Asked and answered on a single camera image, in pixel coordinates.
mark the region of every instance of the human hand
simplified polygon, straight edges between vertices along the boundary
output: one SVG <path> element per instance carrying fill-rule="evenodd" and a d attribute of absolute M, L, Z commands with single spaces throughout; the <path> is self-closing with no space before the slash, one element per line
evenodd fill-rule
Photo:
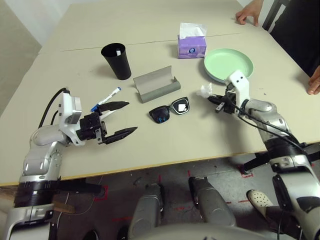
<path fill-rule="evenodd" d="M 238 23 L 244 25 L 246 24 L 246 19 L 248 16 L 253 17 L 253 24 L 258 26 L 258 18 L 261 12 L 262 3 L 264 0 L 253 0 L 247 6 L 245 6 L 241 11 L 235 14 L 235 18 Z"/>
<path fill-rule="evenodd" d="M 312 77 L 309 80 L 308 94 L 316 95 L 320 93 L 320 65 L 314 71 Z"/>

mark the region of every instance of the white table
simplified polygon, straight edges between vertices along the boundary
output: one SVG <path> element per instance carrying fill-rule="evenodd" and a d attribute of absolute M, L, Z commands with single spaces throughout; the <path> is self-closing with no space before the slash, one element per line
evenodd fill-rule
<path fill-rule="evenodd" d="M 205 24 L 207 36 L 256 33 L 235 23 L 236 0 L 105 0 L 72 4 L 40 53 L 176 40 L 180 23 Z"/>
<path fill-rule="evenodd" d="M 320 119 L 320 96 L 306 93 L 308 76 L 266 31 L 208 37 L 206 42 L 208 51 L 233 48 L 248 55 L 254 64 L 249 79 L 251 97 L 276 104 L 301 142 L 320 141 L 320 130 L 315 128 Z M 120 86 L 122 91 L 112 100 L 130 104 L 107 118 L 108 133 L 134 126 L 138 129 L 110 145 L 90 140 L 83 147 L 66 148 L 60 171 L 63 179 L 265 150 L 255 128 L 235 116 L 214 113 L 216 106 L 195 94 L 201 85 L 211 81 L 204 71 L 204 60 L 177 59 L 176 47 L 177 41 L 127 46 L 132 77 L 124 81 L 116 79 L 99 48 L 39 55 L 0 118 L 0 186 L 17 183 L 29 150 L 29 137 L 37 129 L 52 95 L 64 86 L 81 98 L 83 116 Z M 150 52 L 156 57 L 141 57 Z M 181 90 L 140 103 L 133 77 L 168 65 L 172 65 Z M 225 87 L 214 84 L 213 89 L 223 95 Z M 171 112 L 170 119 L 162 124 L 148 116 L 153 108 L 185 96 L 190 101 L 187 114 Z M 46 124 L 57 104 L 53 104 Z"/>

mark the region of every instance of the mint green plate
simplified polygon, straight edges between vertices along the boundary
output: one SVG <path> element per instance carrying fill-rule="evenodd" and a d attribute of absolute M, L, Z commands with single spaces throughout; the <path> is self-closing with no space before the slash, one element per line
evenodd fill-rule
<path fill-rule="evenodd" d="M 240 70 L 247 78 L 254 71 L 250 58 L 240 51 L 231 48 L 219 48 L 210 51 L 204 58 L 204 68 L 208 75 L 219 83 L 235 70 Z"/>

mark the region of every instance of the sunglasses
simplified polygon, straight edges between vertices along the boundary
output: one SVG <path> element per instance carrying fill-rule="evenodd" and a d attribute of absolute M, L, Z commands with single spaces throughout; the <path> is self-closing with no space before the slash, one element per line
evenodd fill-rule
<path fill-rule="evenodd" d="M 151 110 L 149 114 L 157 124 L 162 124 L 170 118 L 170 109 L 179 115 L 189 112 L 188 98 L 186 96 L 179 98 L 172 102 L 170 106 L 159 106 Z"/>

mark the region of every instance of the black cup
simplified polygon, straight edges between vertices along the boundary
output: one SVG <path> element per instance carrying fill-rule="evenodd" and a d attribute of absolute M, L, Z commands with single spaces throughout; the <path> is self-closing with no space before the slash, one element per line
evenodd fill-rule
<path fill-rule="evenodd" d="M 131 76 L 131 70 L 126 55 L 126 47 L 121 43 L 111 43 L 101 50 L 114 74 L 119 80 L 126 80 Z"/>

